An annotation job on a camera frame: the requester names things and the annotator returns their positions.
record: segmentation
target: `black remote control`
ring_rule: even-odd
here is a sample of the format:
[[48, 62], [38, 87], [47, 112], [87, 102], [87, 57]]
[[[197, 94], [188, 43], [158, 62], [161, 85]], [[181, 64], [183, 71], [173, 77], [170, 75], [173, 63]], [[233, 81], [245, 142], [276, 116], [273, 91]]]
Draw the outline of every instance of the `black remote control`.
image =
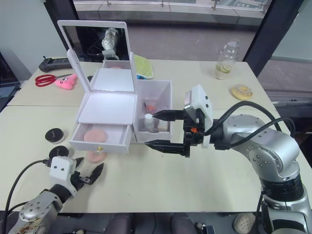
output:
[[43, 72], [49, 72], [55, 69], [61, 68], [72, 68], [70, 65], [68, 58], [45, 58], [42, 63], [39, 65], [39, 69]]

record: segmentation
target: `mirror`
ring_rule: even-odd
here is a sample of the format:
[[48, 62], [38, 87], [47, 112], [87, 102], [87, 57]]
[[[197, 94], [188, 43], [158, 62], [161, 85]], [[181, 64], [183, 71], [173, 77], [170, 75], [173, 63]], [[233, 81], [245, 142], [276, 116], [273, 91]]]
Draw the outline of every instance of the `mirror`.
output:
[[126, 28], [63, 25], [63, 29], [91, 90], [134, 92]]

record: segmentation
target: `red scissors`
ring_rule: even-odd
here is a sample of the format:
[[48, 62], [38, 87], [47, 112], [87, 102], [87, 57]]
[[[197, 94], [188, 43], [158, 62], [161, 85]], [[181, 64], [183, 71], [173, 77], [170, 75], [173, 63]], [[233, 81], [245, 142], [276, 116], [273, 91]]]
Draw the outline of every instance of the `red scissors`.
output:
[[56, 81], [58, 78], [62, 78], [62, 77], [66, 77], [66, 76], [70, 76], [71, 74], [66, 74], [66, 75], [62, 75], [62, 76], [54, 76], [54, 75], [50, 75], [50, 74], [44, 74], [42, 76], [38, 76], [35, 79], [35, 85], [37, 87], [43, 87], [43, 86], [47, 86], [49, 84], [54, 83], [54, 81]]

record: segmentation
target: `open drawer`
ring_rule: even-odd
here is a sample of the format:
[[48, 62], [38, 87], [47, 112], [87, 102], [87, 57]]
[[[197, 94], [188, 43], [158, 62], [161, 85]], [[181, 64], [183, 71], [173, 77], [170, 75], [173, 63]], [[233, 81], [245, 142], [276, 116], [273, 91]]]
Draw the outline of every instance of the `open drawer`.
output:
[[[108, 136], [106, 142], [84, 141], [85, 133], [91, 129], [103, 130]], [[132, 134], [131, 125], [79, 123], [69, 142], [78, 150], [128, 153]]]

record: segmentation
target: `white table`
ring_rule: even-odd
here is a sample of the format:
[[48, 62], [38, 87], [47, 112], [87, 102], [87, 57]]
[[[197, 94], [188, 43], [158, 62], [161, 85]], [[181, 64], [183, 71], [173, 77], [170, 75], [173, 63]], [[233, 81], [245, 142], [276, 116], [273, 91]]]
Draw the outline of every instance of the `white table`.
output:
[[[236, 84], [245, 84], [253, 91], [251, 101], [268, 110], [276, 110], [252, 70], [245, 62], [237, 62], [230, 77], [225, 80], [214, 78], [215, 62], [151, 60], [155, 79], [170, 79], [173, 84], [173, 107], [183, 108], [184, 94], [197, 84], [201, 84], [212, 101], [214, 109], [227, 110], [239, 102], [230, 93]], [[71, 69], [50, 72], [56, 76], [72, 73]], [[43, 72], [37, 70], [24, 87], [11, 100], [13, 106], [79, 106], [83, 97], [83, 88], [79, 81], [73, 90], [64, 90], [51, 84], [37, 87], [35, 78]]]
[[[44, 139], [47, 130], [59, 127], [67, 142], [75, 127], [78, 107], [8, 106], [0, 113], [1, 193], [4, 209], [18, 173], [30, 162], [44, 159], [55, 145]], [[218, 118], [225, 110], [214, 111]], [[236, 113], [268, 119], [258, 111]], [[182, 141], [182, 122], [173, 124], [173, 141]], [[85, 156], [76, 151], [74, 157]], [[298, 157], [302, 180], [312, 197], [312, 169], [302, 153]], [[106, 173], [82, 188], [63, 212], [247, 212], [255, 211], [260, 182], [247, 159], [233, 150], [191, 147], [191, 158], [163, 154], [144, 145], [131, 145], [126, 155], [109, 154]], [[78, 170], [87, 176], [95, 164], [85, 161]], [[11, 204], [36, 197], [50, 188], [49, 168], [31, 167], [18, 183]]]

